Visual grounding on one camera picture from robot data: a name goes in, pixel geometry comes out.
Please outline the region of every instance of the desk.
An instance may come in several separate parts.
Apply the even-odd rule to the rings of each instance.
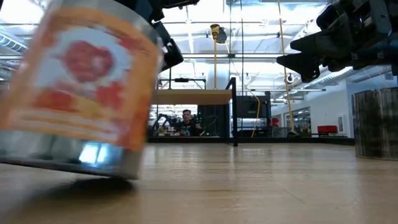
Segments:
[[[153,105],[224,105],[224,124],[228,121],[227,112],[232,99],[233,145],[238,146],[238,119],[236,114],[236,78],[231,78],[225,90],[156,90]],[[229,142],[229,129],[221,141]]]

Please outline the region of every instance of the ceiling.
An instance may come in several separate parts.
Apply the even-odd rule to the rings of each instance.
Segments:
[[[4,0],[0,12],[0,55],[20,55],[28,48],[29,39],[49,1]],[[218,72],[223,70],[228,75],[243,77],[244,84],[250,89],[282,88],[284,68],[276,64],[274,55],[283,51],[294,53],[289,48],[292,40],[316,32],[318,27],[314,20],[328,1],[281,2],[283,39],[279,35],[277,0],[201,0],[196,6],[165,9],[162,22],[187,58],[172,69],[172,78],[208,79],[214,74],[214,45],[209,34],[210,26],[219,24],[228,39],[226,44],[217,45],[217,54],[242,54],[243,59],[219,58]],[[18,61],[0,60],[0,78],[8,79],[10,71],[18,65]],[[293,71],[287,72],[299,78]],[[169,71],[162,72],[160,77],[168,78]],[[238,88],[241,87],[242,82],[239,81]],[[172,88],[204,86],[194,82],[172,83]]]

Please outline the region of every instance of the metal can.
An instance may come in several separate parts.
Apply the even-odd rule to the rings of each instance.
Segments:
[[[162,59],[128,7],[53,0],[0,102],[0,162],[136,179]]]

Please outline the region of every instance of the can label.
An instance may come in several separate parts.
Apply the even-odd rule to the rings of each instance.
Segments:
[[[96,9],[53,11],[13,75],[0,128],[142,150],[159,54],[117,17]]]

